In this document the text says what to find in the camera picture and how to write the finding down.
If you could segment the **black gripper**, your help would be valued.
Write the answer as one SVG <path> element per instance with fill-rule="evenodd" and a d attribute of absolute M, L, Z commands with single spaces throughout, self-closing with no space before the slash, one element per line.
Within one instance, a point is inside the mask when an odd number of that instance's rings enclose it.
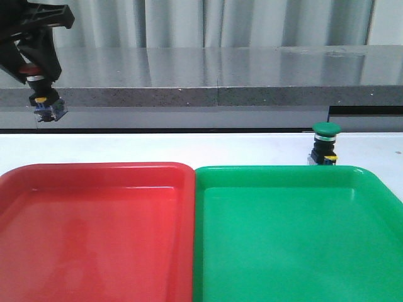
<path fill-rule="evenodd" d="M 68 5 L 1 1 L 1 69 L 25 84 L 26 75 L 55 82 L 62 69 L 54 47 L 53 27 L 70 29 L 75 17 Z M 13 41 L 30 33 L 16 46 Z"/>

